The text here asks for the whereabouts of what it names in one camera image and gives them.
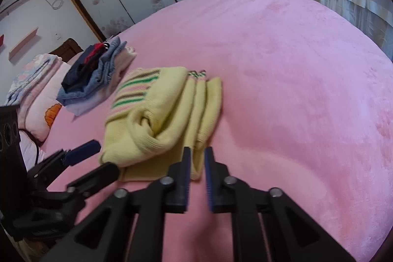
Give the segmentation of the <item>yellow striped knit cardigan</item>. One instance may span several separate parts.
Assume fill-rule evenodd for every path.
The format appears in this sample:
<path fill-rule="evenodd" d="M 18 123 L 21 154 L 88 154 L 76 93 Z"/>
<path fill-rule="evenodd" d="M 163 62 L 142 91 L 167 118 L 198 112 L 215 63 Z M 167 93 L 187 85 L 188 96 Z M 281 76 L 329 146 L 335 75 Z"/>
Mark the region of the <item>yellow striped knit cardigan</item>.
<path fill-rule="evenodd" d="M 189 149 L 197 181 L 222 103 L 222 80 L 205 70 L 136 69 L 115 90 L 98 160 L 115 164 L 120 181 L 153 181 Z"/>

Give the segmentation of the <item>pink cartoon pillow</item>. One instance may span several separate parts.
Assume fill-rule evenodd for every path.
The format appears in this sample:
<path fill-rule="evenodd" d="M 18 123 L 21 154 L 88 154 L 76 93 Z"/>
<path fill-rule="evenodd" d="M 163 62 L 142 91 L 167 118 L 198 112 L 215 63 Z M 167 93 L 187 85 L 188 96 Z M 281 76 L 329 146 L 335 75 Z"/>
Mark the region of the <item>pink cartoon pillow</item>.
<path fill-rule="evenodd" d="M 62 62 L 43 89 L 27 108 L 22 117 L 21 127 L 32 134 L 38 141 L 44 142 L 51 130 L 62 104 L 57 100 L 58 92 L 70 65 Z"/>

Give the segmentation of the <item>dark navy folded garment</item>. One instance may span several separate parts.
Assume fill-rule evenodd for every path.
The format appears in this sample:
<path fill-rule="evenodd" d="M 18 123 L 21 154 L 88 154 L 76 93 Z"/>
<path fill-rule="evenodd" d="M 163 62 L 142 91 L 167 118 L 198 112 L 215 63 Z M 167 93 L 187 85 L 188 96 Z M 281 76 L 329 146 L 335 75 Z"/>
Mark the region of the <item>dark navy folded garment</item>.
<path fill-rule="evenodd" d="M 90 45 L 73 63 L 61 85 L 65 92 L 81 90 L 89 83 L 91 75 L 98 68 L 101 56 L 107 52 L 109 44 L 100 42 Z"/>

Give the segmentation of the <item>floral folded quilt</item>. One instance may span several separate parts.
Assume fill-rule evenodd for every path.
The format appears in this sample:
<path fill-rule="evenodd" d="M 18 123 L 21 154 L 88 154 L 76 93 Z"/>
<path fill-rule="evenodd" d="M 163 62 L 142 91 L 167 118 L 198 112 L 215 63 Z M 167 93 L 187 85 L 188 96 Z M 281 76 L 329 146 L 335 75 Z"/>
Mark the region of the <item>floral folded quilt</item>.
<path fill-rule="evenodd" d="M 36 55 L 31 62 L 24 65 L 22 71 L 11 83 L 5 105 L 18 105 L 35 87 L 40 84 L 45 86 L 44 80 L 49 81 L 52 77 L 51 73 L 57 72 L 62 62 L 63 59 L 57 55 L 48 53 Z"/>

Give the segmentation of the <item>light pink folded garment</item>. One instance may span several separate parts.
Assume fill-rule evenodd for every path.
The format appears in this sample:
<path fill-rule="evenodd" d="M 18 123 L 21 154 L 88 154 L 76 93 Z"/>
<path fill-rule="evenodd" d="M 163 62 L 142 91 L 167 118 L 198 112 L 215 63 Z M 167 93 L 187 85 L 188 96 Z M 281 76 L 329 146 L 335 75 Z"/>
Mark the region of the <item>light pink folded garment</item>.
<path fill-rule="evenodd" d="M 95 89 L 87 98 L 80 98 L 76 102 L 66 105 L 65 108 L 75 116 L 81 116 L 102 103 L 114 92 L 124 72 L 136 56 L 135 49 L 129 46 L 125 46 L 115 53 L 114 59 L 109 65 L 109 70 L 104 73 L 103 84 L 98 89 Z"/>

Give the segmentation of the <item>blue denim folded garment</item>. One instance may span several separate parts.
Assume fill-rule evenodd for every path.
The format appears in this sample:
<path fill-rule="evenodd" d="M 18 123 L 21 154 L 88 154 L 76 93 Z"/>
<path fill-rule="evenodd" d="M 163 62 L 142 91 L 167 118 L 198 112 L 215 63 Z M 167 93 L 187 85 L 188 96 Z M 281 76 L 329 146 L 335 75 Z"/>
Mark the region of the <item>blue denim folded garment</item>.
<path fill-rule="evenodd" d="M 114 54 L 124 48 L 127 44 L 126 41 L 122 42 L 119 37 L 115 37 L 109 44 L 107 52 L 105 52 L 98 62 L 98 68 L 91 75 L 90 81 L 81 90 L 74 92 L 65 92 L 61 85 L 61 88 L 57 95 L 57 100 L 66 106 L 70 103 L 76 102 L 80 98 L 87 98 L 93 93 L 95 89 L 98 89 L 104 81 L 104 73 L 109 70 L 109 65 L 114 59 Z"/>

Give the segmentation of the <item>dark wooden headboard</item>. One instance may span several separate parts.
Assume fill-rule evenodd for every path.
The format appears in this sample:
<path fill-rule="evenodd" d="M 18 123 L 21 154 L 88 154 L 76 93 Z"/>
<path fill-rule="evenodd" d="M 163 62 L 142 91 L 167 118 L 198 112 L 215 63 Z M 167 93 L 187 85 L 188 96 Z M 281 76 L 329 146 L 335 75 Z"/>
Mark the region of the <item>dark wooden headboard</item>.
<path fill-rule="evenodd" d="M 49 54 L 62 58 L 63 62 L 69 62 L 73 57 L 82 53 L 82 51 L 82 48 L 74 39 L 68 38 L 63 44 Z"/>

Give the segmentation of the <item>pink wall shelf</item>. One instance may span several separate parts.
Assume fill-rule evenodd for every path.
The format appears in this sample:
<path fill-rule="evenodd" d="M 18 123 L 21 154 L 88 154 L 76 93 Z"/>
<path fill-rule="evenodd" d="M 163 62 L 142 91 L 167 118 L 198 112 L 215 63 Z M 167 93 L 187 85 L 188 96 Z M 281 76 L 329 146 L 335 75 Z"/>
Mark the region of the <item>pink wall shelf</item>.
<path fill-rule="evenodd" d="M 37 34 L 38 27 L 34 28 L 30 32 L 28 32 L 24 37 L 20 39 L 20 41 L 9 50 L 8 59 L 12 60 L 13 57 L 29 42 L 31 41 Z"/>

